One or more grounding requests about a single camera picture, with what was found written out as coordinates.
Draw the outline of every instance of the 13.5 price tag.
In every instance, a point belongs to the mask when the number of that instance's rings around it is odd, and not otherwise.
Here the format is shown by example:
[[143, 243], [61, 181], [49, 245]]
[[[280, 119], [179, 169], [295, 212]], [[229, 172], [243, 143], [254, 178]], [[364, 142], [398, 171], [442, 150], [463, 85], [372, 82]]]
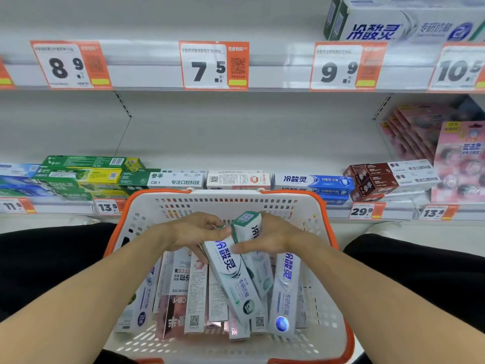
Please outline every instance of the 13.5 price tag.
[[385, 203], [354, 203], [350, 209], [349, 219], [370, 220], [380, 219], [384, 212]]
[[31, 41], [55, 89], [113, 89], [99, 42]]
[[94, 204], [99, 214], [119, 216], [123, 213], [126, 199], [95, 199]]
[[179, 42], [185, 89], [248, 89], [249, 42]]
[[419, 219], [426, 221], [451, 221], [459, 208], [460, 206], [457, 204], [428, 204], [421, 211]]
[[429, 91], [485, 89], [485, 43], [446, 44], [434, 68]]
[[15, 89], [15, 85], [12, 82], [12, 78], [5, 69], [5, 66], [2, 62], [2, 57], [0, 56], [0, 89]]
[[0, 198], [0, 211], [21, 214], [36, 213], [35, 208], [27, 198]]
[[385, 49], [385, 43], [316, 42], [310, 89], [374, 90]]

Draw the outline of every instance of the orange price tag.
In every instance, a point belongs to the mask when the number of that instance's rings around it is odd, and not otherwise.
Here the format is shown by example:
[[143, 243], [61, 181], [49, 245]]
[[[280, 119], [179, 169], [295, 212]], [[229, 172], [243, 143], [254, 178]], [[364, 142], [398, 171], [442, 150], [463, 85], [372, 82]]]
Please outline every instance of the orange price tag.
[[96, 205], [96, 209], [98, 210], [99, 214], [119, 216], [123, 213], [126, 199], [95, 199], [94, 204]]
[[30, 41], [54, 89], [113, 89], [99, 42]]
[[485, 43], [446, 43], [428, 91], [485, 91]]
[[420, 220], [451, 221], [460, 209], [459, 204], [428, 204], [420, 214]]
[[249, 42], [179, 41], [185, 89], [247, 90]]
[[310, 90], [374, 91], [387, 43], [316, 42]]
[[34, 214], [37, 213], [27, 198], [0, 198], [0, 209], [6, 213]]
[[14, 82], [10, 78], [10, 74], [5, 65], [3, 65], [2, 57], [0, 56], [0, 89], [15, 89]]
[[350, 209], [351, 220], [378, 220], [384, 213], [385, 203], [354, 203]]

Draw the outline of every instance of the price tag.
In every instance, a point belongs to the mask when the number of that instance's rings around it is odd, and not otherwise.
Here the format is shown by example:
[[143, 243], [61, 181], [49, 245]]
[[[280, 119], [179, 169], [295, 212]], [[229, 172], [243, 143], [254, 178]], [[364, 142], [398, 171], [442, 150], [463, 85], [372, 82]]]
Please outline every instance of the price tag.
[[248, 89], [249, 42], [179, 41], [185, 89]]
[[27, 198], [0, 198], [0, 210], [6, 213], [36, 213], [35, 208]]
[[427, 221], [451, 221], [458, 212], [460, 206], [457, 204], [428, 204], [420, 214], [420, 220]]
[[485, 90], [485, 43], [445, 44], [428, 91]]
[[45, 79], [55, 89], [113, 89], [99, 42], [31, 41]]
[[386, 43], [316, 42], [311, 90], [375, 90]]
[[123, 213], [126, 199], [95, 199], [94, 204], [99, 214], [119, 216]]
[[370, 220], [380, 219], [384, 212], [385, 203], [354, 203], [350, 209], [349, 219]]
[[0, 57], [0, 89], [15, 89], [14, 82], [3, 65], [2, 57]]

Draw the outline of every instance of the shoe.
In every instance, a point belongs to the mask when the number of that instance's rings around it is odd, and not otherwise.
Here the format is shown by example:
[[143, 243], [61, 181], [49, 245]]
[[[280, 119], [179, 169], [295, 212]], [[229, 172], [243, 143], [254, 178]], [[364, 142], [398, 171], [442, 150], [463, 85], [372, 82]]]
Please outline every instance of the shoe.
[[90, 216], [76, 216], [69, 220], [69, 226], [94, 225], [100, 223], [101, 220]]
[[365, 234], [377, 234], [391, 239], [403, 240], [402, 226], [397, 222], [376, 223], [366, 229]]

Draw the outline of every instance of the shopping basket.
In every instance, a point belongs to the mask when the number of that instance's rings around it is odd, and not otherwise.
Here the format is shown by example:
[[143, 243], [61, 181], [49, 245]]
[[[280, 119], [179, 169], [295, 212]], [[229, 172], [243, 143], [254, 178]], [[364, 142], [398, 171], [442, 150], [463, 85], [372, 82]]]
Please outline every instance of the shopping basket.
[[[154, 224], [198, 211], [215, 214], [226, 225], [245, 211], [269, 212], [317, 234], [323, 242], [338, 248], [325, 202], [311, 192], [150, 189], [136, 192], [128, 199], [105, 256]], [[137, 360], [158, 358], [160, 361], [162, 358], [166, 363], [347, 362], [354, 352], [354, 334], [315, 275], [306, 267], [300, 275], [310, 317], [308, 328], [297, 330], [293, 340], [269, 333], [254, 333], [247, 340], [230, 342], [223, 329], [159, 340], [155, 338], [154, 320], [136, 334], [112, 333], [105, 349]]]

